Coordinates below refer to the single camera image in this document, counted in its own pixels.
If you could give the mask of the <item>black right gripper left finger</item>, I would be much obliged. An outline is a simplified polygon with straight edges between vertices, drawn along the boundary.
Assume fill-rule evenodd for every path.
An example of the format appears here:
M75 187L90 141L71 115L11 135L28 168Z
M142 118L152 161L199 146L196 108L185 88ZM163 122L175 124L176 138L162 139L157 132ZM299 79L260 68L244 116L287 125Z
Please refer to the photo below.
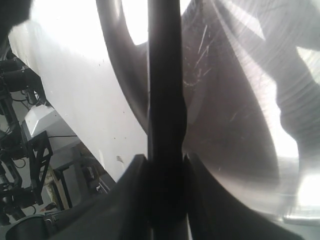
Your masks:
M145 186L149 173L146 157L136 155L107 194L100 194L56 215L27 217L1 227L2 240L148 240Z

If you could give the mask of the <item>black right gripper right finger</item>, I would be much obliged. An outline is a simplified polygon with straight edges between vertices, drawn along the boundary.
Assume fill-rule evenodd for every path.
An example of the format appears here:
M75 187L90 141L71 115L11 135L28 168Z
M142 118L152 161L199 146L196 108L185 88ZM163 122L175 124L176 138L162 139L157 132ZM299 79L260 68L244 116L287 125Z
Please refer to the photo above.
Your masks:
M186 211L195 240L300 240L245 206L214 178L195 153L184 157Z

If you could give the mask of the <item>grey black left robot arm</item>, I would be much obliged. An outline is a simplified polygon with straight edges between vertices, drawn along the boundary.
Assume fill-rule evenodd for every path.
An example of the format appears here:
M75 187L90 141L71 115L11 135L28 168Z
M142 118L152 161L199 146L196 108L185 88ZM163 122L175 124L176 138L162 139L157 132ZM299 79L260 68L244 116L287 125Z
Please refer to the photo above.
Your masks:
M13 27L28 21L31 16L33 0L1 0L0 1L0 50L4 50L5 42Z

